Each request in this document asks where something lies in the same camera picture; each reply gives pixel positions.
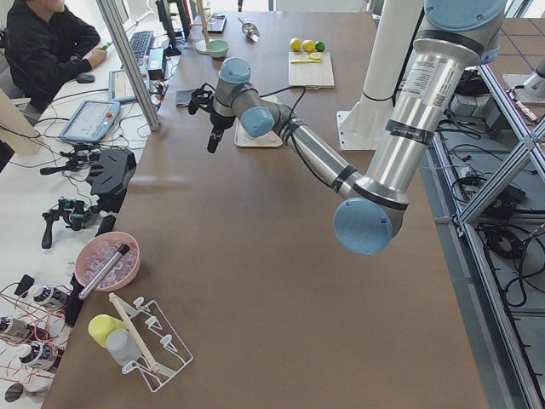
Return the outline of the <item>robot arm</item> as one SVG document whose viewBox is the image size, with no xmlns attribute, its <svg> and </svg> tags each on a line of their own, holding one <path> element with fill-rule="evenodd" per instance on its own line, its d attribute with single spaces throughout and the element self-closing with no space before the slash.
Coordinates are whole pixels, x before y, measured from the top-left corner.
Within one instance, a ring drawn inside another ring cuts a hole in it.
<svg viewBox="0 0 545 409">
<path fill-rule="evenodd" d="M 216 86 L 192 93 L 189 113 L 204 110 L 213 129 L 213 153 L 223 132 L 241 124 L 253 138 L 268 132 L 291 147 L 307 168 L 343 197 L 333 223 L 349 251 L 382 251 L 399 231 L 408 206 L 407 188 L 433 139 L 463 71 L 492 61 L 504 18 L 502 1 L 426 1 L 413 47 L 416 59 L 364 174 L 349 164 L 294 113 L 262 99 L 250 83 L 250 65 L 225 60 Z"/>
</svg>

